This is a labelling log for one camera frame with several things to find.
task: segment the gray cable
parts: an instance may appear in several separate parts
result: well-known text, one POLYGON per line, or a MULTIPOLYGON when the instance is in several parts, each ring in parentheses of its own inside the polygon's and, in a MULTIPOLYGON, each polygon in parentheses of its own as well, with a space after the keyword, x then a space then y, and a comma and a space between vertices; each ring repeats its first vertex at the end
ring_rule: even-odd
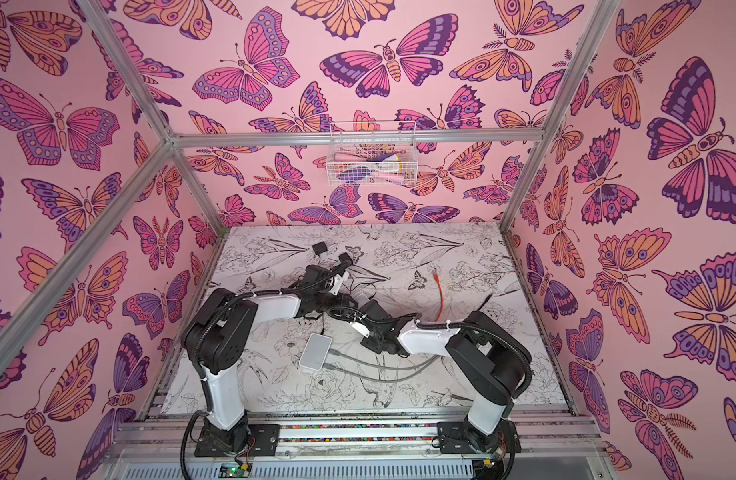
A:
POLYGON ((427 368, 428 366, 430 366, 432 364, 432 362, 434 362, 435 360, 437 360, 439 358, 440 358, 439 356, 434 356, 433 358, 425 361, 424 363, 421 363, 420 366, 419 366, 419 369, 416 370, 414 373, 411 373, 408 376, 404 376, 401 379, 394 379, 394 380, 374 379, 372 377, 364 376, 364 375, 362 375, 360 373, 357 373, 357 372, 350 372, 349 370, 344 370, 342 368, 339 368, 339 367, 335 366, 332 363, 325 363, 325 364, 323 364, 323 367, 327 368, 328 370, 336 370, 337 372, 342 372, 342 373, 345 373, 347 375, 356 376, 359 379, 371 380, 372 382, 378 382, 378 383, 399 383, 399 382, 402 382, 404 380, 412 379, 413 377, 419 375, 421 372, 424 371, 425 368, 427 368))

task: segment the aluminum extrusion bar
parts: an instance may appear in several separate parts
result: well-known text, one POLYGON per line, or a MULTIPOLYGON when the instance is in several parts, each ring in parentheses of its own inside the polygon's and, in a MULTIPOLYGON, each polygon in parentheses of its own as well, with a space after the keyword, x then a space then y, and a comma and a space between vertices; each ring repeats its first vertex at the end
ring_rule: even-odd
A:
POLYGON ((577 47, 573 59, 565 71, 565 75, 563 75, 562 84, 544 120, 544 139, 538 143, 537 147, 531 149, 526 165, 522 168, 520 178, 518 178, 517 185, 512 192, 512 197, 509 199, 507 208, 504 210, 500 224, 503 233, 506 233, 509 230, 509 226, 512 225, 520 204, 523 198, 526 197, 528 188, 531 186, 531 182, 533 182, 538 168, 544 161, 549 146, 555 137, 555 132, 560 128, 560 123, 565 117, 565 111, 568 110, 571 100, 576 95, 576 89, 584 78, 587 67, 592 62, 600 42, 608 31, 608 24, 611 23, 611 20, 617 13, 616 8, 618 8, 619 2, 620 0, 598 0, 597 5, 594 6, 592 16, 584 29, 584 33, 582 33, 576 44, 577 47))

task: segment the black cable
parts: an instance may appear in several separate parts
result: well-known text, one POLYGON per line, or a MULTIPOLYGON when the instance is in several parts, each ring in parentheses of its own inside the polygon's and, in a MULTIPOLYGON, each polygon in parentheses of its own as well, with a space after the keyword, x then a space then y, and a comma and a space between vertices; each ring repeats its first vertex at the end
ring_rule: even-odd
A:
POLYGON ((533 379, 533 372, 531 371, 531 363, 528 361, 526 356, 523 354, 523 352, 520 351, 519 348, 508 342, 507 340, 504 340, 494 332, 484 329, 481 326, 474 325, 472 323, 467 322, 450 322, 450 323, 432 323, 432 324, 424 324, 424 323, 417 323, 416 326, 419 328, 419 330, 447 330, 447 329, 465 329, 465 330, 474 330, 476 332, 485 333, 486 335, 490 336, 494 340, 498 341, 504 348, 515 354, 520 361, 520 364, 522 365, 523 370, 525 371, 525 378, 523 378, 520 385, 515 389, 515 393, 512 394, 512 398, 519 397, 527 388, 531 385, 531 380, 533 379))
POLYGON ((197 422, 198 418, 205 417, 207 415, 208 412, 206 412, 205 410, 197 410, 195 413, 193 413, 192 417, 189 419, 189 422, 187 422, 187 428, 184 430, 184 436, 181 437, 181 448, 179 449, 178 460, 179 466, 181 467, 181 476, 184 477, 184 480, 192 480, 192 477, 187 471, 187 440, 189 440, 190 434, 192 433, 192 428, 194 428, 194 424, 197 422))

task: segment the metal rail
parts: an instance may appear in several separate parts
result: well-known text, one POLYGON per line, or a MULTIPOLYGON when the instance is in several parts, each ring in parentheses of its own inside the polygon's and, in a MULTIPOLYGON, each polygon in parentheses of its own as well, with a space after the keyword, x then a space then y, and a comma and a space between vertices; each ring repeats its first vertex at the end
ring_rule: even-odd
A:
MULTIPOLYGON (((396 132, 339 132, 344 141, 352 143, 382 142, 382 133, 392 135, 396 132)), ((416 130, 416 142, 476 142, 476 141, 539 141, 544 136, 540 128, 473 128, 462 130, 416 130)), ((179 135, 173 138, 176 148, 194 147, 229 147, 229 146, 261 146, 261 145, 328 145, 330 132, 265 134, 252 132, 247 134, 212 134, 212 135, 179 135)))
POLYGON ((160 144, 149 160, 125 182, 117 197, 109 202, 93 224, 64 255, 46 280, 38 286, 11 316, 0 331, 0 375, 18 355, 27 341, 35 334, 47 314, 66 292, 69 284, 85 269, 88 262, 104 245, 104 241, 119 223, 123 214, 133 205, 139 195, 160 168, 168 161, 171 149, 160 144))
POLYGON ((608 24, 615 16, 619 2, 620 0, 598 0, 597 5, 594 6, 592 16, 584 29, 584 33, 578 39, 576 52, 565 71, 565 75, 563 75, 562 84, 560 84, 560 88, 555 95, 555 100, 547 113, 546 120, 544 120, 544 139, 535 148, 531 149, 526 165, 522 168, 520 178, 518 178, 517 185, 512 192, 512 198, 509 199, 507 208, 504 210, 502 222, 499 225, 503 233, 506 233, 512 225, 512 221, 517 215, 523 198, 526 197, 538 168, 542 166, 555 133, 560 128, 563 117, 565 117, 565 111, 568 110, 571 100, 576 95, 576 89, 584 78, 587 67, 592 62, 600 42, 608 31, 608 24))

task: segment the pink wall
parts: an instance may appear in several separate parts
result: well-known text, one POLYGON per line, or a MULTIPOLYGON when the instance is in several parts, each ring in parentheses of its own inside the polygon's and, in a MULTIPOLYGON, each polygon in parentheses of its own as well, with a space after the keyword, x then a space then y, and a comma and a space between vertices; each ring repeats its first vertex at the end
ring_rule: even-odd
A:
POLYGON ((164 92, 158 98, 171 126, 186 134, 200 133, 190 121, 190 110, 219 120, 229 132, 256 131, 249 122, 260 118, 270 120, 258 123, 266 130, 272 124, 277 130, 294 129, 287 115, 306 112, 309 113, 302 118, 302 128, 325 130, 326 121, 318 115, 320 112, 300 108, 302 95, 311 82, 316 82, 321 98, 308 94, 308 105, 315 108, 313 102, 323 101, 333 120, 351 120, 355 109, 366 110, 379 120, 394 120, 398 110, 409 109, 427 115, 434 123, 441 114, 440 104, 443 112, 452 104, 451 115, 465 107, 452 99, 465 85, 477 91, 475 96, 484 105, 465 109, 461 115, 469 121, 464 125, 448 124, 446 128, 474 128, 477 118, 482 127, 495 127, 494 113, 500 108, 518 113, 525 110, 537 116, 552 104, 560 75, 547 77, 544 82, 541 79, 563 70, 563 66, 553 64, 567 60, 565 50, 574 49, 592 10, 584 2, 556 0, 552 2, 556 23, 521 24, 517 17, 509 16, 507 7, 499 15, 491 0, 461 5, 445 0, 382 0, 372 3, 375 10, 368 15, 361 8, 356 9, 357 18, 353 20, 361 26, 350 36, 352 31, 339 29, 337 23, 333 24, 333 33, 326 31, 326 24, 334 22, 338 12, 325 19, 316 18, 312 12, 316 9, 307 7, 311 2, 302 0, 254 0, 234 5, 221 2, 223 8, 209 4, 206 16, 195 23, 202 28, 191 24, 192 29, 185 21, 186 10, 181 14, 174 10, 171 13, 175 20, 163 21, 161 18, 168 11, 155 4, 136 9, 127 6, 136 2, 110 3, 115 8, 110 17, 124 24, 128 36, 143 53, 167 65, 156 73, 156 88, 164 92), (360 15, 369 21, 364 22, 360 15), (435 19, 433 26, 422 27, 413 36, 420 44, 402 41, 417 25, 431 19, 435 19), (258 22, 275 38, 265 40, 258 22), (494 24, 501 33, 495 32, 494 24), (441 40, 428 42, 435 35, 441 40), (483 48, 486 43, 490 44, 488 49, 483 48), (386 44, 390 47, 386 58, 397 56, 400 60, 382 60, 382 48, 374 45, 386 44), (360 51, 368 53, 327 60, 339 53, 360 51), (470 62, 481 55, 487 58, 470 62), (238 60, 253 65, 252 69, 248 64, 245 68, 254 72, 254 77, 243 78, 238 60), (337 73, 344 62, 350 63, 353 82, 347 80, 352 73, 337 73), (481 72, 486 63, 489 68, 481 72), (169 73, 171 69, 178 72, 169 73), (240 92, 243 86, 245 96, 240 92), (536 100, 530 104, 535 90, 536 100), (362 95, 375 93, 361 97, 359 91, 364 92, 362 95))
MULTIPOLYGON (((562 340, 554 347, 570 392, 596 417, 622 478, 736 478, 736 2, 690 4, 671 4, 690 15, 679 26, 680 15, 667 16, 661 42, 638 37, 626 52, 614 21, 588 76, 588 105, 568 117, 582 146, 560 164, 548 156, 528 200, 538 228, 518 215, 512 229, 542 321, 562 340), (634 89, 610 79, 626 59, 640 61, 623 73, 642 76, 634 89), (598 84, 624 86, 605 92, 610 108, 594 98, 598 84), (724 137, 699 141, 723 120, 724 137), (680 152, 697 142, 685 165, 680 152), (676 155, 682 165, 670 168, 676 155), (594 206, 598 192, 612 201, 594 206), (695 207, 676 203, 676 192, 695 207)), ((631 23, 658 5, 622 7, 631 23)))
MULTIPOLYGON (((66 2, 41 2, 48 13, 23 13, 24 5, 11 3, 0 4, 0 329, 47 269, 62 258, 72 244, 67 240, 76 240, 74 235, 87 228, 90 216, 83 207, 85 198, 93 204, 93 216, 98 216, 137 168, 135 152, 157 144, 145 120, 134 122, 129 102, 105 99, 108 69, 104 57, 90 27, 66 2), (30 22, 36 29, 24 26, 30 22), (53 37, 40 30, 50 26, 56 29, 53 37), (4 36, 8 37, 9 53, 3 49, 4 36), (36 59, 34 63, 29 55, 36 59), (63 112, 64 119, 53 118, 54 108, 63 112), (68 136, 66 150, 60 137, 64 132, 68 136), (94 155, 87 163, 73 161, 74 152, 81 158, 86 148, 100 153, 98 164, 94 155), (60 210, 62 206, 70 211, 60 210)), ((189 282, 178 292, 187 308, 195 293, 191 254, 194 252, 198 264, 210 255, 211 246, 200 248, 187 226, 190 217, 200 217, 199 208, 185 186, 178 192, 176 208, 181 218, 169 208, 164 193, 158 195, 157 186, 126 213, 120 231, 107 239, 89 268, 73 283, 74 293, 65 299, 69 303, 57 306, 49 316, 54 328, 39 327, 4 372, 0 380, 0 461, 4 462, 0 471, 9 468, 5 478, 74 478, 85 446, 102 419, 110 419, 109 412, 115 412, 118 419, 129 418, 131 411, 126 408, 142 407, 162 365, 158 348, 164 348, 164 340, 175 338, 180 323, 165 321, 162 331, 151 338, 145 324, 137 325, 124 314, 126 301, 134 299, 130 305, 134 310, 140 293, 154 293, 159 300, 153 288, 166 291, 164 287, 177 274, 187 272, 189 282), (149 225, 156 216, 160 227, 168 219, 169 231, 183 221, 184 231, 172 264, 158 264, 158 269, 152 270, 148 256, 142 253, 135 215, 149 225), (131 337, 124 341, 129 333, 135 341, 131 337), (79 378, 94 387, 49 399, 83 346, 88 347, 87 355, 78 357, 79 378), (123 385, 125 378, 117 383, 113 380, 121 346, 124 355, 120 358, 127 358, 131 368, 140 365, 139 371, 145 371, 145 376, 135 370, 130 375, 139 383, 130 380, 123 385), (105 405, 107 394, 114 398, 116 387, 124 390, 124 395, 118 408, 111 409, 105 405), (64 412, 67 404, 72 405, 64 402, 78 400, 83 408, 64 412), (43 421, 46 426, 41 430, 43 421), (48 429, 55 446, 46 434, 48 429)), ((89 451, 103 456, 99 446, 89 451)), ((90 473, 94 465, 80 473, 90 473)))

